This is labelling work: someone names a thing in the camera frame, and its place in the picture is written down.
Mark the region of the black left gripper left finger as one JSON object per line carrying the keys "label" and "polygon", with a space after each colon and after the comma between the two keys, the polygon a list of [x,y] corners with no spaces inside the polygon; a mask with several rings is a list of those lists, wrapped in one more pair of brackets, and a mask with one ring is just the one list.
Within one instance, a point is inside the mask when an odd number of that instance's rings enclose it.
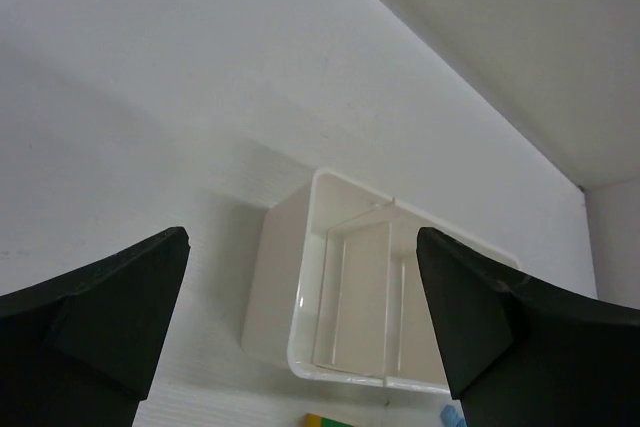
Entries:
{"label": "black left gripper left finger", "polygon": [[1,298],[4,426],[130,426],[148,398],[190,252],[171,227]]}

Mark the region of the white divided plastic container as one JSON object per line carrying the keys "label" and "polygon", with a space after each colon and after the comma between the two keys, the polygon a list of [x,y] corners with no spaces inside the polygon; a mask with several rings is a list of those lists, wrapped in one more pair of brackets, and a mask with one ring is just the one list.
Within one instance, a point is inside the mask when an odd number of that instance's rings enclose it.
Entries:
{"label": "white divided plastic container", "polygon": [[242,349],[302,379],[447,393],[416,255],[423,227],[518,264],[404,201],[315,171],[266,214]]}

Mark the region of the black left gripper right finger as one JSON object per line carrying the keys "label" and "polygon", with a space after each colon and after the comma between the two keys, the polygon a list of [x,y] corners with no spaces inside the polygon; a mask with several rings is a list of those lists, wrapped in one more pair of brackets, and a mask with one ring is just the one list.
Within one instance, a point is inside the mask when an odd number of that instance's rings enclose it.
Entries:
{"label": "black left gripper right finger", "polygon": [[639,313],[486,257],[433,227],[417,260],[470,426],[635,426]]}

